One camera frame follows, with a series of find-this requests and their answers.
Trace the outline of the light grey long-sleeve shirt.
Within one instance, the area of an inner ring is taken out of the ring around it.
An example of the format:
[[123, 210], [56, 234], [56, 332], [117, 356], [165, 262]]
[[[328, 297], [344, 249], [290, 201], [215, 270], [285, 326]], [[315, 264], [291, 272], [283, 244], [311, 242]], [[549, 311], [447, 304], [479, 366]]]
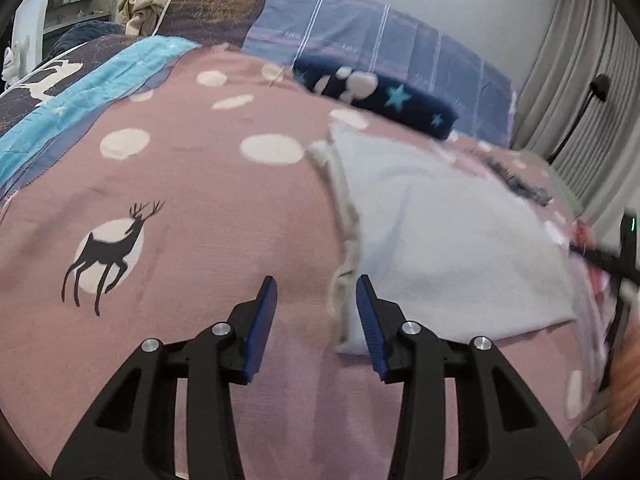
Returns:
[[456, 155], [333, 127], [308, 148], [328, 182], [345, 259], [331, 284], [336, 348], [367, 350], [356, 281], [437, 336], [520, 336], [573, 321], [575, 289], [532, 208]]

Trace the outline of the grey pleated curtain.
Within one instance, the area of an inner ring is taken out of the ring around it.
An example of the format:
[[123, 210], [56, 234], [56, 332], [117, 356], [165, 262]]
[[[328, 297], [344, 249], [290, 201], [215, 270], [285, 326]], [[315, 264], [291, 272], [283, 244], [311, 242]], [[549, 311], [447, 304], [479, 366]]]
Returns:
[[639, 44], [612, 0], [556, 0], [518, 98], [514, 150], [551, 158], [603, 234], [639, 154]]

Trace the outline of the folded floral teal garment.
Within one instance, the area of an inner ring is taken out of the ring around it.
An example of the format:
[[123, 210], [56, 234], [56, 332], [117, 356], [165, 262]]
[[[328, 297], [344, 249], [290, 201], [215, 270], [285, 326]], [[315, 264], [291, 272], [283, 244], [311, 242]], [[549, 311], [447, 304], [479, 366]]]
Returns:
[[541, 207], [548, 207], [552, 196], [545, 188], [526, 182], [519, 174], [513, 172], [507, 164], [492, 156], [484, 156], [483, 164], [488, 167], [516, 196], [536, 203]]

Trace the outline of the black floor lamp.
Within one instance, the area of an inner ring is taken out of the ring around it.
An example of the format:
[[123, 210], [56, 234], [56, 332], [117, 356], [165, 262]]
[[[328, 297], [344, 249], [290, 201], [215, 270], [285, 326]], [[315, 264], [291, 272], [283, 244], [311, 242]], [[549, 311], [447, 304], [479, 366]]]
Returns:
[[608, 92], [610, 92], [610, 89], [611, 77], [605, 73], [597, 74], [597, 76], [595, 76], [593, 80], [590, 81], [584, 102], [582, 102], [582, 105], [580, 106], [580, 109], [578, 110], [578, 113], [574, 119], [574, 122], [570, 125], [570, 130], [568, 130], [568, 133], [564, 134], [563, 139], [561, 140], [559, 145], [547, 157], [547, 162], [549, 165], [552, 165], [556, 161], [556, 159], [559, 157], [559, 154], [561, 154], [564, 148], [567, 146], [568, 141], [575, 133], [579, 123], [582, 121], [582, 118], [585, 116], [590, 103], [593, 100], [605, 103], [608, 99]]

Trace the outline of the pink polka-dot deer bedspread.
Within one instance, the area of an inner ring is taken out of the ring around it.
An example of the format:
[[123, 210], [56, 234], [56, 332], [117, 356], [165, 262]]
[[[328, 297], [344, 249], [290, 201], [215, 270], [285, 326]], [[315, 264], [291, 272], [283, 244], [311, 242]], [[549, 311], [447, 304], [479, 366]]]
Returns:
[[[456, 155], [537, 215], [566, 259], [573, 321], [496, 339], [561, 434], [600, 386], [606, 318], [588, 240], [548, 168], [451, 131], [446, 140], [318, 96], [292, 68], [229, 46], [154, 36], [94, 70], [69, 58], [65, 91], [1, 141], [1, 409], [38, 474], [149, 338], [198, 336], [252, 300], [266, 276], [276, 314], [257, 376], [232, 390], [250, 479], [383, 479], [401, 388], [368, 352], [336, 348], [331, 284], [345, 259], [331, 189], [308, 154], [333, 127]], [[483, 162], [545, 188], [513, 194]]]

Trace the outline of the navy star fleece garment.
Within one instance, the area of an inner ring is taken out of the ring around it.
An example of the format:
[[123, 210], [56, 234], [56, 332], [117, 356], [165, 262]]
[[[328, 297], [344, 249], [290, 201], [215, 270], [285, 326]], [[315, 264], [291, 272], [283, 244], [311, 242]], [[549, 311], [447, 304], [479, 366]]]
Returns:
[[334, 58], [303, 55], [294, 79], [307, 90], [382, 116], [407, 128], [446, 140], [459, 118], [454, 107], [400, 80], [356, 70]]

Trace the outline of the blue plaid pillow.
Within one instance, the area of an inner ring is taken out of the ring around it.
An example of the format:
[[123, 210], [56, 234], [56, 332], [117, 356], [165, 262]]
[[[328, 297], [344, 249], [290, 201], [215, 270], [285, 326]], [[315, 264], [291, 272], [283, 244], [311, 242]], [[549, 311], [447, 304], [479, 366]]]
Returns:
[[434, 94], [458, 112], [457, 130], [511, 142], [512, 81], [459, 41], [374, 0], [265, 0], [243, 52], [281, 65], [303, 54], [349, 62]]

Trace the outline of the beige crumpled cloth pile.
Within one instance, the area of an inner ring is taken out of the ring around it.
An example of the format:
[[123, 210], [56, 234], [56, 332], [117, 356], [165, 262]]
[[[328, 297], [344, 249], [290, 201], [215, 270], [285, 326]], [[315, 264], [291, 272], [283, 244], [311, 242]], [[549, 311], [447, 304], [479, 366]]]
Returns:
[[122, 0], [117, 8], [125, 34], [149, 37], [156, 29], [168, 0]]

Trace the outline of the dark brown tree-print pillow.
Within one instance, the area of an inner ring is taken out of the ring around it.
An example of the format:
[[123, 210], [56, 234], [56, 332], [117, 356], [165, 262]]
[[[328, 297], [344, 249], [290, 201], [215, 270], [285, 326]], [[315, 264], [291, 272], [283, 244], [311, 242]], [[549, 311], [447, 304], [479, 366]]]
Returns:
[[266, 0], [168, 0], [155, 35], [242, 47]]

